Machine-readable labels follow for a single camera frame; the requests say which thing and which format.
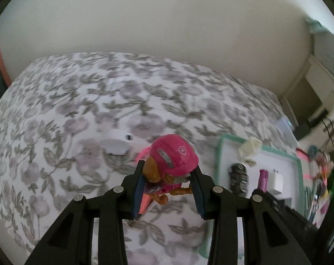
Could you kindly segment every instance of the toy dog's ear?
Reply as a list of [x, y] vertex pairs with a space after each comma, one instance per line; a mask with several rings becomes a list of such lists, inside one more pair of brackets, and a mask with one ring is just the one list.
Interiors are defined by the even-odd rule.
[[162, 179], [161, 176], [159, 175], [159, 168], [157, 167], [157, 163], [152, 156], [149, 156], [145, 161], [143, 167], [143, 176], [149, 182], [153, 183], [159, 182]]

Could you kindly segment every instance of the purple tube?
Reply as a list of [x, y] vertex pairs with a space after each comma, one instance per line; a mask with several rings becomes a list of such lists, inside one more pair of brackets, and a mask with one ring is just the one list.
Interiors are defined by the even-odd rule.
[[268, 178], [269, 178], [269, 172], [265, 169], [260, 169], [258, 189], [260, 189], [263, 192], [266, 192], [266, 188], [268, 186]]

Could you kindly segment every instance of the leaf pattern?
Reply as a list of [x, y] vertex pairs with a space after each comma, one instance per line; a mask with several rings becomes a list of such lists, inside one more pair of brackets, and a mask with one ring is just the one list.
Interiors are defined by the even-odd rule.
[[[127, 53], [37, 59], [0, 100], [0, 217], [31, 252], [75, 194], [91, 198], [121, 184], [137, 152], [108, 154], [102, 142], [110, 129], [150, 143], [179, 134], [211, 173], [223, 133], [291, 153], [275, 127], [282, 114], [268, 90], [195, 64]], [[154, 254], [194, 264], [205, 232], [195, 215], [192, 196], [170, 196], [126, 226], [126, 246], [151, 264]]]

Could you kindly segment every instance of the toy helmet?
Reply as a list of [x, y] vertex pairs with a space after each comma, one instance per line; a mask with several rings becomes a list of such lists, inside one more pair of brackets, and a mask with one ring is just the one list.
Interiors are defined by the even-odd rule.
[[173, 176], [190, 173], [199, 164], [194, 148], [177, 134], [157, 138], [151, 145], [150, 156], [156, 161], [161, 177], [165, 173]]

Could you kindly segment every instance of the shield logo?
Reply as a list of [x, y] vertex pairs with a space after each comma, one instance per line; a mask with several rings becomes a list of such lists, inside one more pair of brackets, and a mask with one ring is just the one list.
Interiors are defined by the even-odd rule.
[[187, 154], [187, 149], [185, 148], [185, 146], [181, 146], [180, 148], [178, 148], [178, 151], [182, 155], [186, 155]]

